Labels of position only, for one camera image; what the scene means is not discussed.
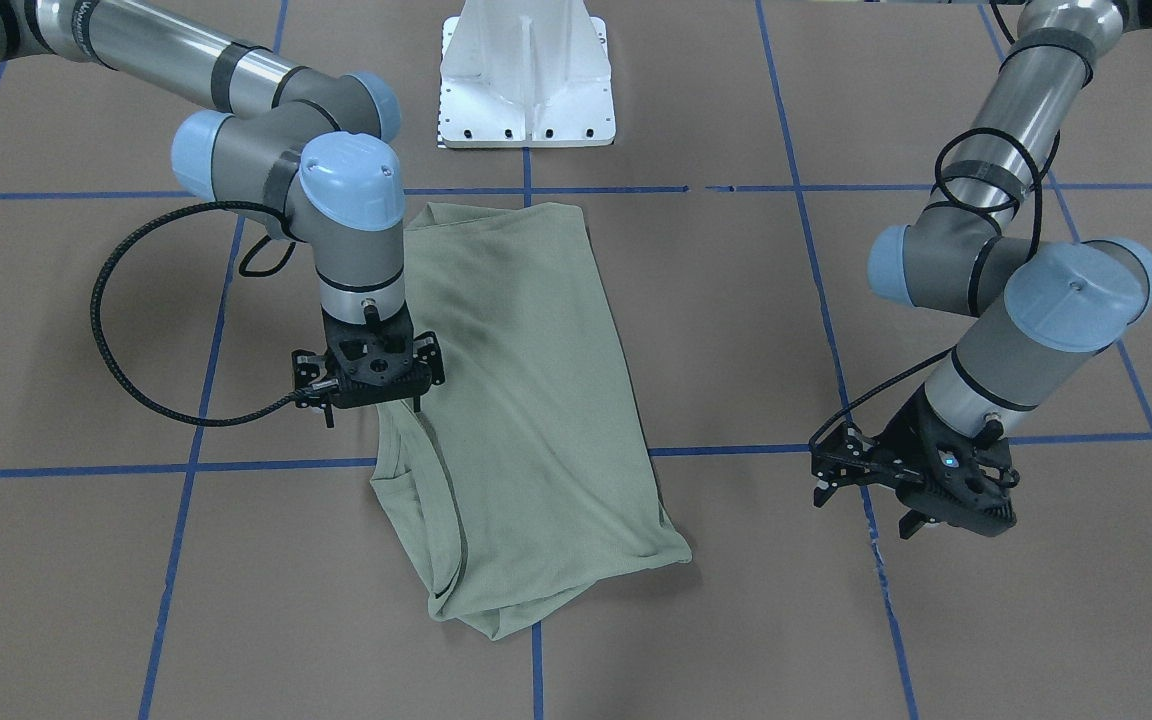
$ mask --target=green fabric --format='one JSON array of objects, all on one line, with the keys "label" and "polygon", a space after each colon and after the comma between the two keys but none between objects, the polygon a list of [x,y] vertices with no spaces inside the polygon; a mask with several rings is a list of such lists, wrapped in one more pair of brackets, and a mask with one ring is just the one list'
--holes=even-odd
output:
[{"label": "green fabric", "polygon": [[691,560],[660,506],[584,215],[433,204],[407,228],[447,384],[380,406],[372,488],[429,614],[492,639],[596,579]]}]

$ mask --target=black cable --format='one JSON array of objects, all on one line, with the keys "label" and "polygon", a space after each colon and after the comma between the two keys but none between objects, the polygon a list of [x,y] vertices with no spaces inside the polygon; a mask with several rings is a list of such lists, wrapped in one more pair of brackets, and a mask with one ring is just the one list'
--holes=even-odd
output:
[{"label": "black cable", "polygon": [[1043,165],[1041,168],[1038,167],[1038,161],[1034,157],[1029,154],[1029,150],[1025,149],[1023,142],[1016,141],[1008,132],[1001,131],[998,128],[972,128],[969,131],[962,132],[960,136],[955,137],[954,141],[947,142],[945,147],[941,149],[940,156],[935,157],[935,164],[932,167],[932,172],[935,176],[935,183],[933,187],[941,191],[948,204],[954,205],[955,209],[961,209],[969,211],[969,213],[975,213],[977,215],[984,217],[991,213],[998,213],[1001,210],[1020,210],[1020,197],[1010,197],[1007,202],[1000,202],[998,205],[982,206],[969,204],[969,202],[963,202],[956,195],[950,192],[945,177],[945,158],[954,150],[961,142],[968,141],[978,135],[988,135],[991,137],[998,137],[999,141],[1005,141],[1007,145],[1011,145],[1016,152],[1020,152],[1020,159],[1024,160],[1025,168],[1029,169],[1029,176],[1034,179],[1034,182],[1029,187],[1030,191],[1034,192],[1034,228],[1033,237],[1029,241],[1029,255],[1025,256],[1025,260],[1033,259],[1034,255],[1038,255],[1038,242],[1043,236],[1043,179],[1047,177],[1047,172],[1051,169],[1052,160],[1056,158],[1056,150],[1060,147],[1060,132],[1052,141],[1052,150],[1047,154],[1047,162]]},{"label": "black cable", "polygon": [[864,468],[865,470],[870,471],[882,471],[884,470],[882,465],[878,465],[877,462],[866,462],[863,460],[856,460],[855,457],[833,455],[828,454],[827,452],[818,454],[817,447],[818,444],[820,442],[820,438],[823,438],[824,433],[828,432],[828,430],[833,427],[833,424],[838,423],[838,419],[842,418],[842,416],[850,414],[851,410],[856,409],[856,407],[864,406],[865,402],[869,402],[870,397],[873,397],[878,395],[878,393],[884,392],[884,389],[892,387],[893,384],[904,381],[905,378],[920,372],[920,370],[927,369],[929,366],[940,363],[940,361],[946,355],[950,354],[952,350],[954,350],[954,348],[948,348],[948,350],[941,350],[940,353],[937,353],[937,355],[932,355],[927,359],[924,359],[918,365],[909,367],[908,370],[905,370],[905,372],[893,376],[892,378],[886,379],[886,381],[879,382],[877,386],[870,388],[869,392],[865,392],[864,395],[861,395],[856,400],[849,402],[849,404],[847,404],[844,409],[838,410],[836,414],[829,416],[829,418],[825,420],[824,424],[820,425],[820,427],[817,429],[817,432],[812,433],[812,437],[808,439],[808,450],[810,452],[810,454],[812,454],[813,457],[823,457],[836,462],[846,462],[848,465]]},{"label": "black cable", "polygon": [[283,259],[279,260],[278,264],[273,266],[273,268],[249,270],[252,264],[252,260],[256,259],[256,255],[259,255],[260,251],[264,250],[265,247],[270,244],[270,242],[273,242],[273,238],[270,237],[268,234],[266,234],[265,237],[262,237],[260,240],[256,241],[256,245],[252,245],[252,249],[248,250],[247,255],[243,255],[242,262],[238,262],[238,276],[268,278],[270,275],[278,274],[279,270],[282,270],[285,268],[285,266],[287,266],[287,262],[291,259],[291,252],[296,252],[296,242],[289,243],[289,245],[287,247],[287,252],[283,253]]},{"label": "black cable", "polygon": [[137,402],[142,406],[147,407],[150,410],[154,410],[156,414],[165,416],[165,418],[170,418],[174,420],[180,420],[180,423],[187,423],[189,425],[202,425],[205,429],[225,429],[230,425],[241,425],[243,423],[250,423],[250,420],[257,420],[264,418],[265,415],[272,414],[278,410],[279,407],[287,406],[288,402],[297,400],[306,400],[312,396],[310,388],[301,388],[287,393],[282,397],[279,397],[271,404],[262,407],[260,410],[255,411],[255,414],[240,415],[238,418],[197,418],[195,415],[179,414],[179,411],[172,410],[169,407],[159,406],[156,401],[150,400],[145,396],[145,393],[141,392],[141,388],[134,386],[131,379],[123,373],[123,369],[120,367],[118,361],[114,359],[114,354],[109,350],[109,342],[105,341],[105,328],[101,326],[101,301],[105,297],[105,286],[109,282],[109,275],[114,273],[114,268],[118,266],[119,260],[123,259],[123,255],[128,250],[132,249],[137,242],[141,242],[143,237],[147,236],[151,232],[161,228],[166,223],[173,223],[175,220],[188,218],[189,215],[196,215],[198,213],[206,213],[210,210],[250,210],[255,213],[265,213],[266,215],[273,217],[283,226],[283,232],[287,232],[287,218],[278,210],[270,209],[270,206],[262,205],[259,202],[242,202],[242,200],[219,200],[219,202],[203,202],[200,205],[191,205],[188,209],[173,210],[172,213],[161,215],[159,218],[150,220],[150,222],[144,223],[136,232],[129,234],[124,237],[123,242],[118,243],[114,252],[111,252],[109,259],[105,260],[105,265],[100,268],[100,274],[96,275],[96,285],[92,287],[92,301],[91,301],[91,320],[92,320],[92,338],[96,338],[96,348],[100,351],[101,361],[105,361],[105,366],[109,369],[109,372],[114,374],[115,381],[119,386],[122,386],[127,391],[128,395],[136,397]]},{"label": "black cable", "polygon": [[998,0],[990,0],[990,9],[993,10],[993,18],[998,23],[998,32],[1001,32],[1007,38],[1007,45],[1015,45],[1016,38],[1011,37],[1010,29],[1007,29],[1007,22],[1002,18],[1002,10],[998,9]]}]

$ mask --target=black tape band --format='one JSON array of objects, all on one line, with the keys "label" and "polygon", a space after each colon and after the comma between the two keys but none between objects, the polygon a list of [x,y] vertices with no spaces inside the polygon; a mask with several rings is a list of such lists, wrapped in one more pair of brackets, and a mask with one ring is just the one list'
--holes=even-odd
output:
[{"label": "black tape band", "polygon": [[74,35],[74,41],[78,44],[78,50],[83,51],[83,55],[88,55],[96,63],[105,65],[106,68],[115,70],[113,65],[106,65],[105,60],[100,59],[100,55],[96,54],[96,48],[92,46],[92,13],[96,13],[96,6],[100,5],[100,0],[83,0],[82,3],[74,6],[74,14],[69,17],[69,28]]},{"label": "black tape band", "polygon": [[47,53],[55,55],[56,52],[47,45],[47,38],[41,36],[41,28],[38,26],[38,0],[24,0],[24,22],[29,26],[29,33],[41,45]]},{"label": "black tape band", "polygon": [[303,97],[302,97],[302,99],[291,100],[291,101],[293,103],[303,103],[303,104],[310,106],[310,108],[314,108],[314,109],[319,111],[319,114],[323,115],[324,119],[326,119],[326,122],[332,123],[332,128],[335,129],[335,131],[339,131],[340,123],[335,122],[335,119],[332,116],[332,113],[328,113],[328,111],[326,108],[324,108],[323,105],[319,105],[319,104],[317,104],[316,101],[312,101],[312,100],[305,100],[305,99],[303,99]]},{"label": "black tape band", "polygon": [[403,276],[403,270],[402,268],[397,268],[397,274],[394,274],[394,276],[389,278],[388,281],[385,281],[385,282],[379,283],[379,285],[343,285],[343,283],[339,283],[339,282],[333,281],[333,279],[325,278],[325,276],[323,276],[323,273],[319,273],[320,281],[324,281],[325,283],[328,283],[329,286],[332,286],[334,288],[338,288],[338,290],[343,290],[343,291],[378,291],[378,290],[385,290],[385,288],[394,285],[395,282],[397,282],[397,279],[402,278],[402,276]]},{"label": "black tape band", "polygon": [[954,353],[950,353],[950,361],[954,363],[954,369],[958,373],[960,378],[963,378],[963,382],[967,384],[972,392],[977,393],[980,397],[985,397],[988,402],[998,407],[1002,407],[1005,410],[1013,410],[1016,414],[1029,414],[1030,410],[1037,409],[1038,406],[1020,406],[1010,400],[1005,400],[1005,397],[999,397],[995,393],[988,392],[983,384],[977,382],[977,379],[972,378],[972,373],[968,373],[968,370],[963,366],[963,361],[958,359],[958,348],[954,348]]},{"label": "black tape band", "polygon": [[1152,0],[1137,0],[1137,13],[1140,14],[1140,26],[1152,28]]},{"label": "black tape band", "polygon": [[998,245],[998,241],[1002,240],[1000,234],[991,237],[984,245],[980,247],[980,252],[977,252],[977,259],[972,264],[972,279],[968,281],[968,311],[972,313],[973,318],[979,318],[980,316],[980,301],[978,295],[980,293],[980,274],[984,273],[984,264],[990,258],[990,251],[993,250],[994,245]]},{"label": "black tape band", "polygon": [[252,50],[265,50],[265,47],[252,45],[247,40],[230,41],[220,51],[220,56],[211,66],[211,104],[221,113],[234,112],[234,106],[229,101],[229,85],[234,81],[234,70],[238,68],[238,61]]},{"label": "black tape band", "polygon": [[990,183],[998,190],[1007,192],[1007,197],[1015,200],[1016,205],[1025,199],[1025,191],[1029,190],[1025,183],[1020,182],[1020,179],[1002,165],[984,160],[958,160],[945,168],[943,177],[946,182],[953,179],[978,179],[980,182]]},{"label": "black tape band", "polygon": [[271,209],[287,211],[287,188],[291,185],[291,179],[296,177],[300,169],[301,150],[285,150],[278,160],[274,160],[270,174],[265,176],[264,204]]},{"label": "black tape band", "polygon": [[[923,209],[923,211],[925,213],[925,211],[929,211],[929,210],[932,210],[932,209],[955,209],[955,210],[963,210],[963,209],[960,209],[957,205],[952,204],[952,202],[949,202],[949,200],[937,200],[937,202],[932,202],[932,204],[927,205],[927,207]],[[984,220],[984,222],[993,225],[993,234],[1002,234],[1002,225],[998,223],[998,220],[993,219],[992,214],[990,214],[990,213],[979,213],[979,211],[973,211],[973,210],[968,210],[968,211],[969,211],[969,213],[972,213],[975,217],[978,217],[982,220]]]},{"label": "black tape band", "polygon": [[283,76],[283,78],[278,82],[278,88],[274,88],[274,97],[271,97],[270,99],[270,107],[272,109],[278,108],[278,103],[283,99],[283,91],[287,90],[287,83],[291,81],[291,76],[294,76],[294,74],[296,73],[301,73],[301,70],[306,70],[306,69],[310,69],[308,65],[296,65],[296,67],[287,70],[287,74]]},{"label": "black tape band", "polygon": [[3,20],[3,60],[10,60],[20,53],[20,22],[10,0],[0,0],[0,18]]},{"label": "black tape band", "polygon": [[1007,59],[1002,61],[1002,67],[1006,67],[1013,58],[1020,53],[1024,53],[1030,47],[1062,47],[1062,50],[1069,50],[1070,53],[1082,58],[1083,65],[1087,68],[1087,77],[1084,78],[1083,86],[1086,88],[1087,83],[1092,82],[1092,76],[1096,74],[1097,54],[1096,44],[1089,40],[1087,37],[1076,33],[1071,29],[1059,26],[1038,28],[1036,31],[1026,32],[1015,45],[1011,45],[1011,51],[1007,53]]}]

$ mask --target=white metal stand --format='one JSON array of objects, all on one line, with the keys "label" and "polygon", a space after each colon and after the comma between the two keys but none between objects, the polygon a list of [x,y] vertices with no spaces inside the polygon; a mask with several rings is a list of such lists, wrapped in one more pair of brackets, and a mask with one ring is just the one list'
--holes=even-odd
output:
[{"label": "white metal stand", "polygon": [[616,138],[607,26],[582,0],[467,0],[444,23],[447,147],[585,147]]}]

